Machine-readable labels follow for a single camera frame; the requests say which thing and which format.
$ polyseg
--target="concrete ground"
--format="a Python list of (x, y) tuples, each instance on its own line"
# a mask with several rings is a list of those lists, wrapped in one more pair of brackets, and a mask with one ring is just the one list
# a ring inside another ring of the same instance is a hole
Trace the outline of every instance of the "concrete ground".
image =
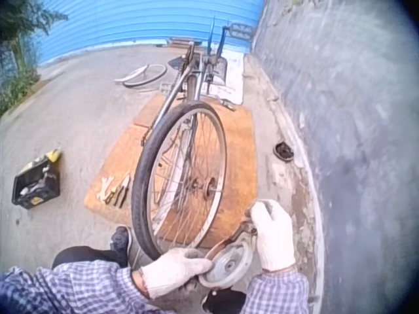
[[(41, 69), (48, 84), (0, 123), (1, 271), (14, 265), (28, 271), (49, 268), (60, 250), (73, 245), (109, 247), (115, 225), (86, 210), (83, 198), (120, 134), (155, 93), (129, 90), (113, 79), (145, 63), (166, 64), (180, 53), (172, 48), (131, 46), (89, 52)], [(162, 80), (169, 82), (174, 76), (169, 67)], [(147, 88), (158, 87), (159, 82)], [(304, 151), (296, 150), (295, 162), (290, 164), (272, 154), (278, 140), (298, 146), (294, 143), (296, 132), (278, 109), (280, 99), (249, 56), (245, 59), (244, 91), (243, 106), (253, 111), (255, 124), (259, 197), (277, 199), (290, 212), (297, 263), (313, 291), (313, 197), (301, 157)], [(64, 152), (61, 196), (30, 211), (11, 204), (14, 176), (28, 162), (56, 147)], [(251, 276), (260, 272), (257, 258), (254, 264), (237, 286), (239, 290), (245, 290)], [(185, 299), (178, 310), (197, 313), (191, 309), (198, 298), (190, 295)]]

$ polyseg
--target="shirt sleeve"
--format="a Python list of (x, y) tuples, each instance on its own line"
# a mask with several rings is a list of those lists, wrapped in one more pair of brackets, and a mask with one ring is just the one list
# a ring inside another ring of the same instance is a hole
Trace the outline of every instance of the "shirt sleeve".
[(34, 275), (14, 267), (0, 279), (0, 300), (9, 313), (154, 313), (130, 268), (112, 262), (62, 264)]
[(255, 276), (240, 313), (308, 314), (307, 278), (295, 270)]

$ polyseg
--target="plywood sheet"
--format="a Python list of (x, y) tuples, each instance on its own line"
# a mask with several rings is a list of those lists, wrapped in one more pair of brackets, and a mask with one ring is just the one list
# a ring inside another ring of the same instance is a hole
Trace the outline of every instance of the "plywood sheet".
[[(121, 135), (86, 194), (84, 204), (88, 209), (113, 222), (132, 225), (130, 193), (122, 209), (112, 206), (113, 202), (109, 205), (102, 203), (96, 194), (100, 191), (102, 177), (114, 176), (113, 183), (115, 183), (128, 170), (131, 172), (131, 177), (134, 177), (142, 150), (141, 138), (147, 131), (147, 126), (152, 124), (164, 98), (160, 94), (152, 98)], [(247, 109), (237, 106), (236, 111), (232, 112), (216, 104), (217, 101), (214, 99), (203, 100), (212, 104), (219, 114), (227, 141), (227, 175), (223, 198), (215, 221), (202, 242), (202, 247), (212, 247), (237, 228), (244, 211), (257, 196), (256, 152), (252, 117)], [(202, 203), (191, 204), (192, 207), (202, 206)]]

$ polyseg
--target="blue metal wall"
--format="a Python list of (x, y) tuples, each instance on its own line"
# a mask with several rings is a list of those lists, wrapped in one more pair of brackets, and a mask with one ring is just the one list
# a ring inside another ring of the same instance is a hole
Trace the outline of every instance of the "blue metal wall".
[[(215, 16), (214, 38), (221, 27), (243, 22), (256, 27), (264, 0), (45, 0), (45, 7), (66, 13), (48, 37), (41, 39), (40, 61), (96, 45), (149, 41), (168, 37), (206, 40)], [(227, 44), (248, 49), (249, 43), (228, 38)]]

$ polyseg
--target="work glove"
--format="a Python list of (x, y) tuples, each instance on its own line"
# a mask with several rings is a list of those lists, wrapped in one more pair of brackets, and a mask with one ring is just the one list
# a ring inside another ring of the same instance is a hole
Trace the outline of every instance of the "work glove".
[(251, 208), (257, 229), (257, 251), (264, 271), (284, 270), (295, 264), (291, 217), (274, 200), (258, 200)]
[(196, 249), (176, 248), (142, 267), (143, 282), (150, 298), (163, 296), (186, 283), (191, 277), (210, 270), (212, 261), (202, 258), (202, 255)]

